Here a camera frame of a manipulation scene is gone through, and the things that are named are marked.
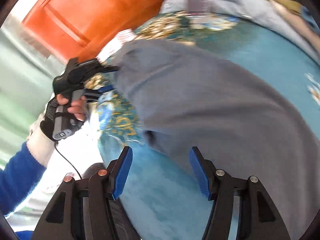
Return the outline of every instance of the blue gripper pad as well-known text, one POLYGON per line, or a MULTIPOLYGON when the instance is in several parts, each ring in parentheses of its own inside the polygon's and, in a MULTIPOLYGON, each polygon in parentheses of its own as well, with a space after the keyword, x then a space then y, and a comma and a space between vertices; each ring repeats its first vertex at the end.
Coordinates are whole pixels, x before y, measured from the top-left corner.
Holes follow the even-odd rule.
POLYGON ((196 180, 198 182, 198 186, 200 188, 200 192, 207 199, 209 199, 211 193, 209 190, 209 180, 204 171, 203 166, 200 163, 199 157, 195 152, 195 148, 192 147, 189 151, 189 162, 191 164, 191 168, 193 170, 194 175, 196 176, 196 180))
POLYGON ((115 186, 112 193, 114 199, 118 199, 118 197, 122 194, 124 189, 124 184, 127 181, 127 177, 130 171, 130 167, 132 164, 133 154, 132 149, 128 146, 124 147, 121 155, 118 158, 115 167, 112 172, 117 171, 117 175, 115 177, 115 186))

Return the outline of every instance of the metal screw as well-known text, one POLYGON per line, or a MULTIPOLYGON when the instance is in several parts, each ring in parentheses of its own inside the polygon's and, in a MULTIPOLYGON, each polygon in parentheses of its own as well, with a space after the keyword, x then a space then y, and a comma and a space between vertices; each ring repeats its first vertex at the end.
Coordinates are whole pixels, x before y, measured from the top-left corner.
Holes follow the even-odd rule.
POLYGON ((64 178, 63 178, 63 181, 64 182, 69 182, 69 181, 72 181, 72 179, 73 179, 73 177, 72 176, 65 176, 64 178))
POLYGON ((254 182, 254 183, 256 183, 256 182, 259 181, 256 176, 251 176, 251 177, 250 177, 250 180, 251 180, 252 182, 254 182))
POLYGON ((223 176, 224 175, 224 171, 223 170, 216 170, 216 174, 218 176, 223 176))
POLYGON ((99 175, 99 176, 105 176, 107 173, 108 173, 107 170, 100 170, 100 171, 98 171, 98 175, 99 175))

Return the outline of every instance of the orange plastic surface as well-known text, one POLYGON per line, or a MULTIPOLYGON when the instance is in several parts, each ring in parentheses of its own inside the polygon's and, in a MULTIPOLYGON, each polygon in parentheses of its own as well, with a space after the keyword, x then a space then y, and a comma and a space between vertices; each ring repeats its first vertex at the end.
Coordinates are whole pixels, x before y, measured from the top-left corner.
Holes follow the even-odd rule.
POLYGON ((63 62, 94 58, 119 32, 159 13, 164 0, 38 0, 26 30, 63 62))

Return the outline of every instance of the black cable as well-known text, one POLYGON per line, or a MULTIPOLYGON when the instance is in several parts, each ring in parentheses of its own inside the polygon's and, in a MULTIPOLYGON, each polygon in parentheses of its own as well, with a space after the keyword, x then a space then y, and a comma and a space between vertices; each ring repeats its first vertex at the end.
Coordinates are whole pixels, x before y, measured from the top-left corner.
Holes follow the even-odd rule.
POLYGON ((79 175, 79 177, 80 177, 80 179, 82 179, 82 177, 81 177, 81 175, 80 175, 80 173, 79 173, 79 171, 76 169, 76 167, 75 166, 73 166, 72 165, 72 163, 70 162, 70 161, 68 161, 68 159, 65 157, 65 156, 63 156, 62 154, 61 154, 61 152, 59 152, 58 151, 58 149, 57 149, 57 145, 58 145, 58 143, 57 142, 55 142, 55 144, 54 144, 54 148, 56 149, 56 151, 75 169, 75 171, 78 173, 78 175, 79 175))

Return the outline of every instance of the dark gray trouser leg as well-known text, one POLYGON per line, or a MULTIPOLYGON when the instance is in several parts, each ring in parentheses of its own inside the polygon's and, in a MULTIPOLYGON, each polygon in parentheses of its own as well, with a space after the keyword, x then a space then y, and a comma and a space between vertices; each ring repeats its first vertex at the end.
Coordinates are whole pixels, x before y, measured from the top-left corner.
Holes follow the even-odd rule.
MULTIPOLYGON (((97 171, 105 169, 103 163, 95 163, 91 165, 83 174, 82 178, 90 178, 97 171)), ((116 226, 116 230, 120 240, 140 240, 140 236, 132 226, 120 199, 110 201, 110 210, 113 221, 116 226)), ((90 210, 89 210, 89 198, 83 198, 83 220, 84 220, 84 232, 86 240, 94 240, 91 230, 90 222, 90 210)))

